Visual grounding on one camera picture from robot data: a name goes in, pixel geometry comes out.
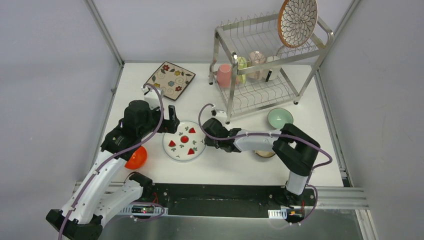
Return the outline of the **watermelon pattern round plate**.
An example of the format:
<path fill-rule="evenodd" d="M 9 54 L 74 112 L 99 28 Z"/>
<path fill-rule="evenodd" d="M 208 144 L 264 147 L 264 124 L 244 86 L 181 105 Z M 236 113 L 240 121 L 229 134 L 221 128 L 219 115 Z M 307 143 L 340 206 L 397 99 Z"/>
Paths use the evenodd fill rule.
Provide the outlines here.
<path fill-rule="evenodd" d="M 181 121 L 175 133 L 164 134 L 163 149 L 165 154 L 174 161 L 190 162 L 205 150 L 205 137 L 198 123 Z"/>

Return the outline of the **pink cup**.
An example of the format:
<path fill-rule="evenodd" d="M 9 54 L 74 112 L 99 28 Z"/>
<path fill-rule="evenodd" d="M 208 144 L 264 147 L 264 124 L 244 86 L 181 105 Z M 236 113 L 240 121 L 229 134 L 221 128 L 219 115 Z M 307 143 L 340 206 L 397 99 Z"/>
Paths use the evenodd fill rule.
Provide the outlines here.
<path fill-rule="evenodd" d="M 232 66 L 229 64 L 221 64 L 217 70 L 216 81 L 222 88 L 229 88 L 232 76 Z"/>

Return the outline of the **pale yellow mug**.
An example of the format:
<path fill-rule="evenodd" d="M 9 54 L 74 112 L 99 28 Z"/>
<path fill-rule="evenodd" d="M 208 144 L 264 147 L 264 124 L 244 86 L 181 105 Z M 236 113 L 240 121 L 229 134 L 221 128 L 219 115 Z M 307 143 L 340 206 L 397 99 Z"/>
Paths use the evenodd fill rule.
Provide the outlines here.
<path fill-rule="evenodd" d="M 238 62 L 238 66 L 237 66 L 238 71 L 241 71 L 241 70 L 248 67 L 248 62 L 247 62 L 246 58 L 243 57 L 243 56 L 238 56 L 237 62 Z M 237 84 L 244 85 L 247 81 L 246 78 L 247 78 L 247 76 L 245 74 L 237 75 L 237 77 L 236 77 Z"/>

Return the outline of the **white ribbed mug black handle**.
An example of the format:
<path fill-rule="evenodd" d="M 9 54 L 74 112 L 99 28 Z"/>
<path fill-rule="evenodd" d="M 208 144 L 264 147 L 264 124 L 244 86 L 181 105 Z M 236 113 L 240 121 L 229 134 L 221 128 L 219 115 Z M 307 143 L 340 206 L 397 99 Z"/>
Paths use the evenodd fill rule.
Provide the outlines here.
<path fill-rule="evenodd" d="M 273 62 L 273 61 L 276 61 L 276 60 L 279 60 L 279 59 L 280 58 L 278 56 L 273 55 L 273 56 L 267 57 L 266 62 L 270 63 L 270 62 Z M 275 65 L 275 66 L 271 67 L 270 69 L 268 69 L 265 72 L 266 73 L 265 81 L 269 82 L 269 81 L 275 80 L 280 73 L 280 69 L 281 69 L 281 65 Z"/>

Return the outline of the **brown rim petal pattern plate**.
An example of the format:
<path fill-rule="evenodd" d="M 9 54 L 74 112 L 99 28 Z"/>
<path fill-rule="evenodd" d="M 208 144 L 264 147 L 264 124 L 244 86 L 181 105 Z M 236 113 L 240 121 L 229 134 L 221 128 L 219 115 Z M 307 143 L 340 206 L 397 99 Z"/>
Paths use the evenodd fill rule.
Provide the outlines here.
<path fill-rule="evenodd" d="M 284 46 L 294 49 L 302 46 L 312 36 L 318 22 L 316 0 L 286 0 L 278 18 L 278 36 Z"/>

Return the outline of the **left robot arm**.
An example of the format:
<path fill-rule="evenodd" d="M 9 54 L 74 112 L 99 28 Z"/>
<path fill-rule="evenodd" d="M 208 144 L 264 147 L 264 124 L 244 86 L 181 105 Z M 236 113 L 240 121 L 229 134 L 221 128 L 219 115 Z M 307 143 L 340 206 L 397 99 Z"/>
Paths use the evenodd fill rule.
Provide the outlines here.
<path fill-rule="evenodd" d="M 97 240 L 107 223 L 131 202 L 152 198 L 152 179 L 134 173 L 119 190 L 103 200 L 106 189 L 133 153 L 156 133 L 174 134 L 180 124 L 175 106 L 133 100 L 100 145 L 97 158 L 81 186 L 60 209 L 51 209 L 46 220 L 58 231 L 58 239 Z"/>

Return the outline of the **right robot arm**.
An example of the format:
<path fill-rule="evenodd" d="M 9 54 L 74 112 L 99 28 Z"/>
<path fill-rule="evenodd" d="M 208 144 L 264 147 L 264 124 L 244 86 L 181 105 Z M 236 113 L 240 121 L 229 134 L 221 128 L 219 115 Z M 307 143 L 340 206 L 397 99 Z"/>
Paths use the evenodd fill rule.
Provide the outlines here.
<path fill-rule="evenodd" d="M 201 126 L 204 144 L 227 153 L 263 151 L 274 153 L 289 169 L 284 200 L 296 205 L 304 198 L 304 189 L 321 145 L 292 123 L 280 130 L 249 132 L 242 128 L 225 128 L 216 118 Z"/>

